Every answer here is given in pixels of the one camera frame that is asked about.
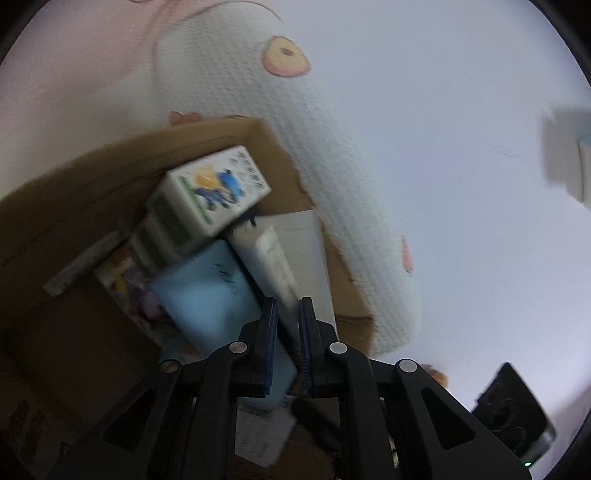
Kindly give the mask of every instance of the small product box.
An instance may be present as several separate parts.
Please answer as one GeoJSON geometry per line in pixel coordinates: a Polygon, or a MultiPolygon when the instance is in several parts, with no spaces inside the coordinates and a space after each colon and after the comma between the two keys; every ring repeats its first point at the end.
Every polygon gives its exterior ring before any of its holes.
{"type": "MultiPolygon", "coordinates": [[[[169,253],[182,258],[270,191],[248,150],[239,145],[170,170],[146,207],[164,232],[169,253]]],[[[161,253],[166,260],[166,252],[161,253]]]]}

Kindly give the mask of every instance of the light blue package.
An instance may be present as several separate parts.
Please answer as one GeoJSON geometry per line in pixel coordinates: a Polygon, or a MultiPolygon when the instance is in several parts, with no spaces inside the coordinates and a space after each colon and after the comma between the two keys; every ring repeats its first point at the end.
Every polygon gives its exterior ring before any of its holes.
{"type": "MultiPolygon", "coordinates": [[[[151,287],[178,328],[204,358],[238,340],[242,326],[261,317],[261,308],[230,246],[223,240],[165,270],[151,287]]],[[[276,407],[295,374],[291,358],[277,342],[271,393],[266,398],[249,398],[248,403],[276,407]]]]}

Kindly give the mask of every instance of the label sticker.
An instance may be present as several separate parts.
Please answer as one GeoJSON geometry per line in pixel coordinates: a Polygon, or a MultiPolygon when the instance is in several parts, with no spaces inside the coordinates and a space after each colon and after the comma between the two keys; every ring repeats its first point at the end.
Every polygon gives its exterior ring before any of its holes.
{"type": "Polygon", "coordinates": [[[277,463],[296,424],[290,411],[294,398],[286,395],[274,410],[256,408],[241,400],[236,416],[236,455],[264,468],[277,463]]]}

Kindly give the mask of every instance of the white wall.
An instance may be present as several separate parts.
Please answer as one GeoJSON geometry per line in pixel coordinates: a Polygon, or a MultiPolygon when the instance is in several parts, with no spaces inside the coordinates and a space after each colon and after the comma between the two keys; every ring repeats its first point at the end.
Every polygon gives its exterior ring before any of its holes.
{"type": "Polygon", "coordinates": [[[278,0],[348,118],[421,289],[418,338],[468,408],[511,361],[555,421],[591,405],[591,89],[528,0],[278,0]]]}

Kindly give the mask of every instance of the metal screw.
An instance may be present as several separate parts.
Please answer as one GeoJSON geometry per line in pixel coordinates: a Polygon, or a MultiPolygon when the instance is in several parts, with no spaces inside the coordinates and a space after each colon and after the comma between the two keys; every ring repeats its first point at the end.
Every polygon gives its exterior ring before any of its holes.
{"type": "Polygon", "coordinates": [[[398,364],[398,366],[400,367],[400,370],[402,370],[403,372],[406,372],[408,374],[416,372],[416,370],[417,370],[417,364],[409,359],[402,360],[398,364]]]}
{"type": "Polygon", "coordinates": [[[162,364],[160,365],[160,371],[163,374],[171,374],[173,372],[176,372],[177,370],[178,363],[174,360],[166,360],[165,362],[162,362],[162,364]]]}
{"type": "Polygon", "coordinates": [[[230,351],[232,353],[244,353],[248,346],[244,342],[234,342],[230,344],[230,351]]]}
{"type": "Polygon", "coordinates": [[[331,352],[340,355],[347,351],[347,346],[344,343],[335,342],[330,344],[329,349],[331,352]]]}

